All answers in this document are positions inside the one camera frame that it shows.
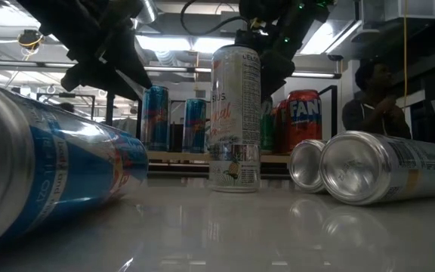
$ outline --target energy drink can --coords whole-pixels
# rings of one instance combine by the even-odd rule
[[[273,99],[269,97],[261,104],[261,154],[271,154],[274,148],[272,109]]]
[[[126,132],[0,89],[0,242],[120,197],[147,167]]]
[[[169,93],[166,87],[152,86],[143,93],[140,139],[148,150],[168,151]]]
[[[206,102],[202,99],[186,100],[182,151],[204,153]]]
[[[287,144],[290,152],[303,140],[322,139],[322,101],[318,91],[292,91],[286,102]]]
[[[212,58],[211,188],[256,191],[260,180],[261,65],[256,51],[228,45]]]
[[[326,141],[305,140],[293,149],[288,169],[299,190],[306,193],[326,192],[319,175],[320,156],[325,144]]]
[[[347,131],[320,160],[328,192],[353,205],[435,196],[435,144]]]

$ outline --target fanta logo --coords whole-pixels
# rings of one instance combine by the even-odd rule
[[[321,116],[322,101],[314,99],[311,101],[293,100],[289,102],[290,117],[293,122],[302,119],[309,119],[309,116]]]

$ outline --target wooden shelf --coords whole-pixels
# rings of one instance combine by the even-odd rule
[[[195,153],[177,153],[177,152],[161,152],[161,151],[147,151],[149,159],[161,160],[189,160],[189,161],[209,161],[209,154],[195,154]],[[290,160],[289,155],[262,155],[261,162],[271,163],[288,163]]]

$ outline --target cable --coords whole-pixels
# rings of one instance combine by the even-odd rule
[[[214,32],[214,31],[220,29],[223,25],[225,25],[225,24],[227,24],[227,23],[230,23],[230,22],[233,22],[233,21],[235,21],[235,20],[243,20],[243,21],[245,21],[245,22],[247,23],[247,25],[248,25],[248,30],[251,29],[251,24],[249,23],[248,19],[244,18],[243,16],[235,16],[235,17],[231,17],[231,18],[229,18],[229,19],[226,19],[226,20],[220,22],[217,26],[211,28],[210,30],[207,30],[207,31],[204,31],[204,32],[193,32],[193,31],[190,31],[190,30],[186,27],[186,24],[184,23],[184,14],[185,14],[185,12],[186,12],[186,9],[187,9],[190,5],[192,5],[195,1],[197,1],[197,0],[190,0],[190,1],[188,1],[188,2],[187,2],[187,3],[182,7],[182,10],[180,11],[180,24],[182,25],[182,27],[184,28],[184,30],[186,30],[186,32],[189,33],[190,35],[192,35],[192,36],[203,36],[203,35],[207,35],[207,34],[209,34],[209,33],[211,33],[211,32]]]
[[[407,106],[407,88],[408,88],[408,75],[407,75],[407,12],[409,8],[409,0],[404,0],[404,108],[406,111]]]

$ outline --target glossy table surface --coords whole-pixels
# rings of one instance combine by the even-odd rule
[[[435,199],[369,207],[262,181],[216,193],[148,181],[113,205],[0,249],[0,271],[435,271]]]

